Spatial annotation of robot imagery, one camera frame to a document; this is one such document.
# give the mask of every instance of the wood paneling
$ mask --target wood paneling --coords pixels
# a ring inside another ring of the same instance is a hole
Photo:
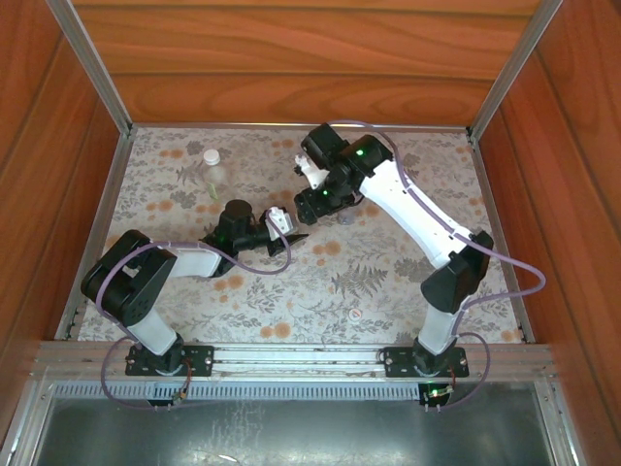
[[[217,6],[354,9],[530,16],[539,0],[74,0],[89,6]]]
[[[113,74],[370,73],[488,81],[527,21],[265,9],[80,14]]]
[[[57,325],[118,133],[42,0],[0,15],[0,440]]]
[[[137,121],[448,120],[466,125],[490,84],[377,77],[118,76]]]
[[[0,170],[59,42],[60,29],[45,2],[3,2],[0,9]]]
[[[82,0],[78,12],[138,122],[465,126],[537,3]]]
[[[566,0],[480,142],[509,250],[549,278],[526,306],[592,464],[621,457],[620,36],[609,0]]]

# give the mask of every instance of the clear plastic bottle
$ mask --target clear plastic bottle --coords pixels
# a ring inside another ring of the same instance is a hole
[[[216,149],[205,150],[203,154],[207,170],[207,183],[210,197],[216,201],[230,201],[227,198],[229,189],[229,174],[226,167],[220,163],[220,153]]]

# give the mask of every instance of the black mounting plate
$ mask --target black mounting plate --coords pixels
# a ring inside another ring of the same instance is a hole
[[[434,375],[418,372],[412,355],[413,347],[387,347],[381,352],[383,354],[384,371],[389,379],[405,377],[445,378],[452,377],[453,375],[463,378],[470,375],[466,351],[463,348],[453,347],[448,349],[445,353],[444,368]]]
[[[163,374],[158,372],[147,363],[145,357],[146,351],[139,351],[136,347],[129,349],[129,354],[125,358],[126,361],[133,361],[132,364],[127,362],[125,366],[126,376],[161,376],[161,377],[185,377],[187,376],[187,366],[180,365],[180,369],[175,374]],[[203,345],[183,345],[181,350],[182,359],[187,359],[192,367],[192,377],[209,377],[212,374],[213,367],[213,347]]]

